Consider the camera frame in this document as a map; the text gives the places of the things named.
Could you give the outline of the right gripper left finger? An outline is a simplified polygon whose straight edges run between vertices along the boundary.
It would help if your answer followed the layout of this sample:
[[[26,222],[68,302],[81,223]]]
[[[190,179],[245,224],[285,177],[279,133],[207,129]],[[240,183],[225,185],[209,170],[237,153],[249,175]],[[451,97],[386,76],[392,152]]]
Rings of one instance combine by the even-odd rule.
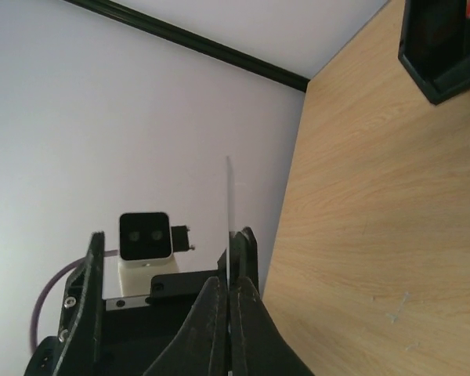
[[[227,289],[219,277],[204,283],[183,325],[146,375],[226,375]]]

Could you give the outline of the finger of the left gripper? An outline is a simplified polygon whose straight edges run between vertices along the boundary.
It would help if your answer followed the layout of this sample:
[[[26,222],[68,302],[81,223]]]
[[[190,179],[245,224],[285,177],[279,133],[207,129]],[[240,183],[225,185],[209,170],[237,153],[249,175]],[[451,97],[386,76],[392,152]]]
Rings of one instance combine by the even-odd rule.
[[[258,243],[251,227],[246,226],[234,235],[231,272],[230,295],[240,277],[250,279],[255,290],[259,290]]]
[[[92,375],[99,361],[103,317],[105,236],[96,232],[86,256],[68,276],[63,298],[74,298],[60,315],[55,375]]]

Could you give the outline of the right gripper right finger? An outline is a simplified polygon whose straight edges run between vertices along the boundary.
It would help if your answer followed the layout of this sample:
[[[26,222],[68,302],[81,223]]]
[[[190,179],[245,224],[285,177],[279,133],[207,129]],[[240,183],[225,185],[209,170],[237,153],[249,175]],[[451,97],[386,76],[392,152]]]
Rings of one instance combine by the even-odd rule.
[[[234,375],[311,375],[280,335],[251,279],[230,288],[230,337]]]

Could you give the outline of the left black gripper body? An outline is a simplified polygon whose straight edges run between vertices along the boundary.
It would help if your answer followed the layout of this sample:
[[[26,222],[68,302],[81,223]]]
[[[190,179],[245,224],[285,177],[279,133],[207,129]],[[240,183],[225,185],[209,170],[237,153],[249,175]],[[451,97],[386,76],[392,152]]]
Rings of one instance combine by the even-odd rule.
[[[38,340],[38,319],[46,296],[62,277],[68,277],[82,261],[80,258],[61,269],[44,287],[34,306],[30,327],[32,356],[27,365],[29,375],[55,375],[55,336]],[[226,283],[226,256],[218,268],[152,280],[151,303],[140,308],[108,311],[103,298],[103,317],[99,361],[92,375],[146,375],[146,370],[170,344],[183,325],[192,305],[210,277]],[[63,298],[63,307],[72,306],[74,298]]]

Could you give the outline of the black VIP card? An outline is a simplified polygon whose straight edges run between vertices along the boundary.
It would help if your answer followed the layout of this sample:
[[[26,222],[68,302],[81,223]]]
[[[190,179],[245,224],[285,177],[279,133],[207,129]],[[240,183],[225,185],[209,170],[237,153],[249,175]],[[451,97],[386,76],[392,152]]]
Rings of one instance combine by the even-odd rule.
[[[233,250],[233,238],[235,235],[235,181],[233,164],[230,156],[226,156],[226,222],[228,237],[226,245],[226,286],[227,286],[227,314],[230,315],[230,287],[231,287],[231,255]]]

